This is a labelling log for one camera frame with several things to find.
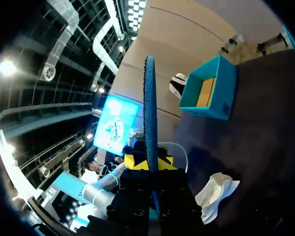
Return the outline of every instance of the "dark gray tabletop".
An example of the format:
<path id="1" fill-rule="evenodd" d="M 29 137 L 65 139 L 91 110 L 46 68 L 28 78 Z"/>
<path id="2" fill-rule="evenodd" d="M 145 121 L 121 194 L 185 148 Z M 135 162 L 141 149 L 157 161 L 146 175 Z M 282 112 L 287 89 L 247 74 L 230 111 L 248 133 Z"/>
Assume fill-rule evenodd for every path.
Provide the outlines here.
<path id="1" fill-rule="evenodd" d="M 216 222 L 225 226 L 277 182 L 295 173 L 295 53 L 278 52 L 237 66 L 237 86 L 229 121 L 184 113 L 174 141 L 189 157 L 189 186 L 197 194 L 211 174 L 225 171 L 241 181 Z M 182 152 L 171 148 L 175 166 Z"/>

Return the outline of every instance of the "beige wall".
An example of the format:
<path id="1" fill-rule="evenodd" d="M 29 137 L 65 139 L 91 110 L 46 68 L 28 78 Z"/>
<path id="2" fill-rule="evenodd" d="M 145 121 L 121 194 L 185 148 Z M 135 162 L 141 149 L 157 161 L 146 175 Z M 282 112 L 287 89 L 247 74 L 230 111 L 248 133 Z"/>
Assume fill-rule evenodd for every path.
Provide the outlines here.
<path id="1" fill-rule="evenodd" d="M 194 1 L 223 18 L 251 44 L 257 45 L 284 32 L 279 19 L 262 0 Z"/>
<path id="2" fill-rule="evenodd" d="M 188 74 L 202 61 L 159 41 L 138 36 L 125 55 L 110 90 L 112 95 L 140 104 L 134 127 L 143 129 L 143 74 L 147 55 L 155 57 L 158 140 L 172 141 L 180 122 L 179 99 L 169 91 L 177 73 Z"/>
<path id="3" fill-rule="evenodd" d="M 149 0 L 137 39 L 124 57 L 110 93 L 141 105 L 134 126 L 143 128 L 144 61 L 154 56 L 158 140 L 172 141 L 181 110 L 179 99 L 169 91 L 171 78 L 177 73 L 188 75 L 217 55 L 235 33 L 217 14 L 193 1 Z"/>
<path id="4" fill-rule="evenodd" d="M 178 48 L 201 61 L 217 55 L 236 34 L 206 7 L 185 0 L 148 0 L 139 35 Z"/>

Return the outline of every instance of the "ventilation duct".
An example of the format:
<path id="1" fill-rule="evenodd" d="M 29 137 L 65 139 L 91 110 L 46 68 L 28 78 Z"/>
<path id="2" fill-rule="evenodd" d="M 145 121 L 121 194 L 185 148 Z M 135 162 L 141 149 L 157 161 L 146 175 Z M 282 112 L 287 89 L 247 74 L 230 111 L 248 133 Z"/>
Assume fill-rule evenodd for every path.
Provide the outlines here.
<path id="1" fill-rule="evenodd" d="M 111 59 L 109 54 L 106 52 L 104 47 L 100 44 L 100 42 L 103 40 L 104 36 L 107 34 L 107 32 L 110 30 L 110 28 L 115 24 L 118 23 L 118 19 L 110 18 L 106 24 L 103 26 L 103 28 L 98 32 L 96 35 L 94 41 L 93 41 L 93 51 L 94 53 L 102 60 L 102 62 L 114 73 L 117 74 L 118 67 L 114 63 L 114 61 Z"/>
<path id="2" fill-rule="evenodd" d="M 47 2 L 68 22 L 68 26 L 64 29 L 49 53 L 41 74 L 41 79 L 49 82 L 55 77 L 56 64 L 63 49 L 79 25 L 79 14 L 69 0 L 47 0 Z"/>
<path id="3" fill-rule="evenodd" d="M 119 24 L 119 20 L 117 18 L 117 12 L 116 12 L 116 8 L 115 8 L 115 5 L 114 5 L 114 1 L 113 0 L 105 0 L 105 5 L 107 7 L 110 18 L 111 19 L 114 19 L 114 18 L 116 19 L 116 20 L 114 20 L 113 25 L 114 25 L 114 29 L 115 29 L 115 32 L 117 34 L 117 37 L 120 40 L 123 40 L 124 39 L 124 34 L 121 32 L 121 29 L 120 29 L 120 24 Z"/>
<path id="4" fill-rule="evenodd" d="M 102 62 L 100 64 L 98 70 L 97 70 L 97 73 L 95 74 L 93 84 L 92 84 L 91 89 L 90 89 L 93 92 L 96 92 L 97 89 L 98 89 L 98 84 L 97 83 L 98 83 L 98 80 L 100 78 L 100 75 L 102 74 L 102 71 L 103 71 L 104 67 L 105 67 L 105 63 Z"/>

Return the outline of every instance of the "white cloth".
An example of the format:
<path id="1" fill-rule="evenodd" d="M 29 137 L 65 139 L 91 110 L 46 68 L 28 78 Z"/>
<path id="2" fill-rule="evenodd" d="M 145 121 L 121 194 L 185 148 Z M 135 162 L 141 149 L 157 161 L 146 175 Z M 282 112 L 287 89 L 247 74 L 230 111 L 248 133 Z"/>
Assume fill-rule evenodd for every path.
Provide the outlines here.
<path id="1" fill-rule="evenodd" d="M 219 203 L 230 196 L 239 183 L 240 181 L 234 181 L 222 173 L 211 175 L 206 186 L 196 195 L 196 202 L 202 207 L 201 219 L 204 224 L 212 222 L 217 217 Z"/>

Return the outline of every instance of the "teal panel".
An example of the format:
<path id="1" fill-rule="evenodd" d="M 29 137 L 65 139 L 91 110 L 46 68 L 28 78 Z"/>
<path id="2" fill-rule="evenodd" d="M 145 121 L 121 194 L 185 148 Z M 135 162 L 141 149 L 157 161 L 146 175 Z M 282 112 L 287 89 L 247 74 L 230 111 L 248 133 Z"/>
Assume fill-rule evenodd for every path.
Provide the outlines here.
<path id="1" fill-rule="evenodd" d="M 67 172 L 62 172 L 53 184 L 70 197 L 85 204 L 90 204 L 90 202 L 82 196 L 82 189 L 87 183 L 75 176 Z"/>

